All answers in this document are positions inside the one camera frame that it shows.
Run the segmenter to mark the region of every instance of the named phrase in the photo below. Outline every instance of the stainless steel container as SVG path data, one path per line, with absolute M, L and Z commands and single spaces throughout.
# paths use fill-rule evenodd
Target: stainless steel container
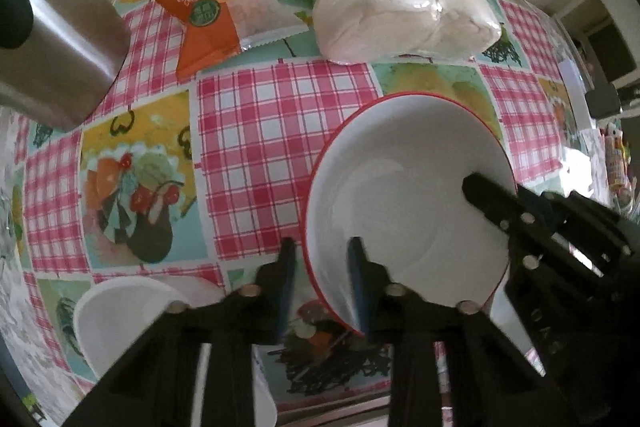
M 129 50 L 109 0 L 5 0 L 0 19 L 0 105 L 55 129 L 92 113 Z

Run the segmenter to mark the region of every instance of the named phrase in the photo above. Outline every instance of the screw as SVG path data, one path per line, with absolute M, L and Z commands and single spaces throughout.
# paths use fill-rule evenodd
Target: screw
M 394 282 L 385 287 L 385 293 L 389 295 L 389 297 L 402 297 L 406 293 L 406 288 Z
M 242 297 L 257 297 L 262 293 L 262 288 L 257 284 L 245 284 L 244 286 L 240 286 L 238 293 Z
M 480 306 L 473 301 L 460 301 L 456 308 L 465 315 L 475 315 L 480 311 Z
M 187 304 L 185 304 L 182 301 L 173 301 L 170 302 L 169 305 L 166 307 L 165 311 L 167 313 L 182 313 L 183 311 L 185 311 L 185 309 L 187 309 Z
M 524 212 L 522 214 L 520 214 L 520 219 L 522 220 L 522 222 L 525 225 L 531 225 L 532 223 L 535 223 L 536 218 L 533 217 L 533 214 L 529 214 L 528 212 Z
M 540 266 L 540 261 L 538 261 L 537 257 L 526 255 L 522 260 L 522 264 L 527 270 L 535 270 L 538 266 Z

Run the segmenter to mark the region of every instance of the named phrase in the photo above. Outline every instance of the orange snack package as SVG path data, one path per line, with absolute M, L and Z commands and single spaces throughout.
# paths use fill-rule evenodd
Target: orange snack package
M 186 26 L 178 80 L 262 44 L 308 30 L 277 0 L 156 0 Z

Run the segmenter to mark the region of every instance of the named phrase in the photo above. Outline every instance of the plastic packaging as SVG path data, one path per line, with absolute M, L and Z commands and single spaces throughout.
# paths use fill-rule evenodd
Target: plastic packaging
M 262 44 L 308 30 L 277 0 L 156 0 L 186 26 L 176 75 L 185 80 Z
M 487 0 L 437 0 L 436 31 L 413 52 L 433 58 L 469 58 L 497 42 L 502 27 Z
M 317 0 L 318 47 L 339 64 L 404 54 L 435 31 L 438 10 L 435 0 Z

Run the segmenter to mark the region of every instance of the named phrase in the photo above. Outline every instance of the red rim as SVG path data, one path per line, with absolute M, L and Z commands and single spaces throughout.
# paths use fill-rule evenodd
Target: red rim
M 379 103 L 385 102 L 386 100 L 390 100 L 392 98 L 399 98 L 400 96 L 413 96 L 413 95 L 428 96 L 428 97 L 431 97 L 431 98 L 440 98 L 441 100 L 446 100 L 447 102 L 451 102 L 454 105 L 457 105 L 458 107 L 461 107 L 462 109 L 467 111 L 469 114 L 473 115 L 473 117 L 476 118 L 476 120 L 478 120 L 482 124 L 482 126 L 487 130 L 487 132 L 497 142 L 498 146 L 500 146 L 500 150 L 502 151 L 502 154 L 504 154 L 504 158 L 507 160 L 507 164 L 509 165 L 509 170 L 511 171 L 511 177 L 513 178 L 513 189 L 514 189 L 516 194 L 517 194 L 517 191 L 518 191 L 518 184 L 516 183 L 516 178 L 515 178 L 515 175 L 513 174 L 513 168 L 511 167 L 511 161 L 509 160 L 509 156 L 507 155 L 507 151 L 504 150 L 504 147 L 500 143 L 500 140 L 497 139 L 497 137 L 495 136 L 493 131 L 491 131 L 489 126 L 487 126 L 487 124 L 485 124 L 478 117 L 478 115 L 476 115 L 473 111 L 469 110 L 468 107 L 465 107 L 464 105 L 462 105 L 457 100 L 452 100 L 451 98 L 447 98 L 446 96 L 442 96 L 440 94 L 431 93 L 431 92 L 420 92 L 420 91 L 397 92 L 397 93 L 394 93 L 394 94 L 388 94 L 386 96 L 381 96 L 380 98 L 377 98 L 377 99 L 373 100 L 372 102 L 369 102 L 366 105 L 363 105 L 356 112 L 354 112 L 351 116 L 349 116 L 345 121 L 343 121 L 333 131 L 333 133 L 332 133 L 331 137 L 329 138 L 329 140 L 324 144 L 324 147 L 322 147 L 322 150 L 320 151 L 320 153 L 318 155 L 318 158 L 316 158 L 314 166 L 311 169 L 311 179 L 310 179 L 310 183 L 309 183 L 309 189 L 308 189 L 308 192 L 306 194 L 306 198 L 305 198 L 305 202 L 304 202 L 304 206 L 303 206 L 303 210 L 302 210 L 302 256 L 303 256 L 304 261 L 305 261 L 306 272 L 309 275 L 309 281 L 311 282 L 311 286 L 313 286 L 313 288 L 314 288 L 314 290 L 316 292 L 316 295 L 318 295 L 318 299 L 320 299 L 320 301 L 322 302 L 324 307 L 327 309 L 327 311 L 329 311 L 329 314 L 333 317 L 333 319 L 336 322 L 338 322 L 338 324 L 342 325 L 346 330 L 353 331 L 354 333 L 356 333 L 357 335 L 360 335 L 360 336 L 364 336 L 361 331 L 358 331 L 355 328 L 353 328 L 352 326 L 348 325 L 340 317 L 340 315 L 338 315 L 334 311 L 334 309 L 331 307 L 331 305 L 327 301 L 324 293 L 322 292 L 322 289 L 320 288 L 320 285 L 318 284 L 318 280 L 316 280 L 316 276 L 315 276 L 314 271 L 313 271 L 312 266 L 311 266 L 311 260 L 309 259 L 308 249 L 306 247 L 306 211 L 307 211 L 308 205 L 309 205 L 309 197 L 311 196 L 311 189 L 313 188 L 314 181 L 316 179 L 316 172 L 318 172 L 318 168 L 319 168 L 320 164 L 322 163 L 322 159 L 324 158 L 324 155 L 328 151 L 329 147 L 331 147 L 331 144 L 334 142 L 334 140 L 337 138 L 337 136 L 341 133 L 341 131 L 348 124 L 351 123 L 351 121 L 355 120 L 359 115 L 361 115 L 363 112 L 365 112 L 367 109 L 373 107 L 374 105 L 377 105 Z M 498 289 L 498 286 L 500 286 L 500 282 L 502 282 L 502 279 L 504 279 L 504 275 L 507 273 L 508 267 L 509 267 L 509 258 L 507 257 L 507 263 L 504 266 L 504 270 L 502 272 L 502 275 L 500 275 L 500 278 L 498 279 L 498 282 L 496 283 L 496 285 L 494 287 L 494 290 L 487 297 L 486 301 L 484 301 L 484 303 L 482 304 L 482 307 L 484 307 L 487 304 L 487 302 L 489 302 L 493 298 L 495 292 Z

